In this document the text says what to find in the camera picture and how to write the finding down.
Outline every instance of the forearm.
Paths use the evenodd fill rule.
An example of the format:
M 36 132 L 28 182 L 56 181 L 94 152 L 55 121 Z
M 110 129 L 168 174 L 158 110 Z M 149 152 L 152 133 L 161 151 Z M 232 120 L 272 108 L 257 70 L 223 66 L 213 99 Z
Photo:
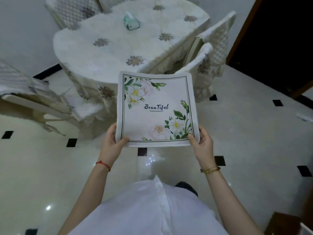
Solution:
M 229 235 L 263 234 L 228 186 L 220 171 L 206 175 L 224 228 Z
M 108 172 L 106 166 L 96 164 L 58 235 L 67 235 L 101 204 Z

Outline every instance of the dining table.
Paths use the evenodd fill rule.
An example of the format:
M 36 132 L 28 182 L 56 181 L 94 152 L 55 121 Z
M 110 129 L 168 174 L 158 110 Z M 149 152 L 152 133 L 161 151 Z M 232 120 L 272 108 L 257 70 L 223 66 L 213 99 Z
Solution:
M 127 12 L 139 28 L 125 27 Z M 164 74 L 186 56 L 209 19 L 187 0 L 126 0 L 58 31 L 53 48 L 78 94 L 103 101 L 105 115 L 115 117 L 119 72 Z

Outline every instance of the hand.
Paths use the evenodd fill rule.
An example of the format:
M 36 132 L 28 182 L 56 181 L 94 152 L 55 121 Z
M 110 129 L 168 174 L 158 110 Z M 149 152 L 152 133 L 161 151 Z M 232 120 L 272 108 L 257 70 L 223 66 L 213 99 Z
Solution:
M 188 139 L 194 149 L 194 154 L 202 168 L 207 170 L 216 167 L 215 159 L 213 156 L 213 140 L 207 133 L 205 128 L 199 126 L 200 130 L 200 143 L 196 141 L 192 134 L 188 134 Z
M 122 138 L 118 143 L 115 142 L 116 123 L 112 124 L 106 135 L 102 139 L 102 147 L 98 161 L 102 161 L 112 168 L 114 162 L 119 157 L 120 152 L 129 140 L 128 137 Z

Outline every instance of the wall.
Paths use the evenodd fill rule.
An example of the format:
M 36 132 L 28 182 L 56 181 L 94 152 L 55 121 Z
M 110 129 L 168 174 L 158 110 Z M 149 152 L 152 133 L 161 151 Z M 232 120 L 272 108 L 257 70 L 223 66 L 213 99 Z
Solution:
M 229 12 L 237 12 L 237 18 L 229 33 L 228 52 L 233 46 L 255 1 L 256 0 L 199 0 L 199 6 L 211 17 L 211 25 L 219 22 Z
M 52 39 L 59 27 L 45 0 L 0 0 L 0 58 L 29 76 L 58 63 Z
M 313 87 L 311 87 L 309 90 L 307 90 L 305 93 L 303 93 L 302 95 L 306 96 L 307 98 L 310 98 L 311 100 L 313 100 Z

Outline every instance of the floral box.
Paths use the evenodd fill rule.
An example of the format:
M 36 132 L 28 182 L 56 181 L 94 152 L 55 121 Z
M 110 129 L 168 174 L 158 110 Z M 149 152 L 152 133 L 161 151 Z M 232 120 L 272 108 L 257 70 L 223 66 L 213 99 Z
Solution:
M 190 73 L 150 75 L 120 72 L 115 140 L 128 147 L 188 146 L 200 141 Z

